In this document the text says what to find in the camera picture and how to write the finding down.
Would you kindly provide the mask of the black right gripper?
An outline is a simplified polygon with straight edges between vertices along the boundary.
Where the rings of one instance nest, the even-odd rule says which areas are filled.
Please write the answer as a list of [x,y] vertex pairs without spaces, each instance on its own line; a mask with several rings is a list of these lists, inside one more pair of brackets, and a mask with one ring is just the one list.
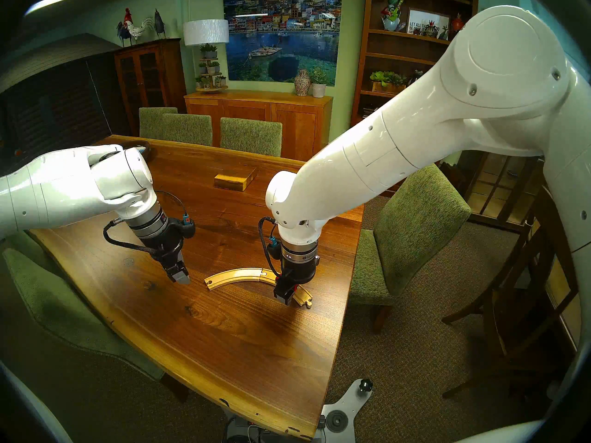
[[318,256],[308,262],[292,262],[286,257],[282,257],[281,275],[276,279],[274,298],[289,306],[298,285],[306,284],[314,278],[319,261],[320,257]]

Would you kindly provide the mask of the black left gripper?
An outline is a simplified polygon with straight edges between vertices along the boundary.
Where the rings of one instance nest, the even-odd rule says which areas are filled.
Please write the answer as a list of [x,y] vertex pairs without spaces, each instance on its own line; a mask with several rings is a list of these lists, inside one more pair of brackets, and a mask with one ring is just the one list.
[[167,220],[166,225],[153,237],[148,238],[148,248],[157,252],[152,257],[166,268],[168,277],[178,284],[190,284],[189,273],[184,261],[178,258],[184,239],[195,235],[193,220]]

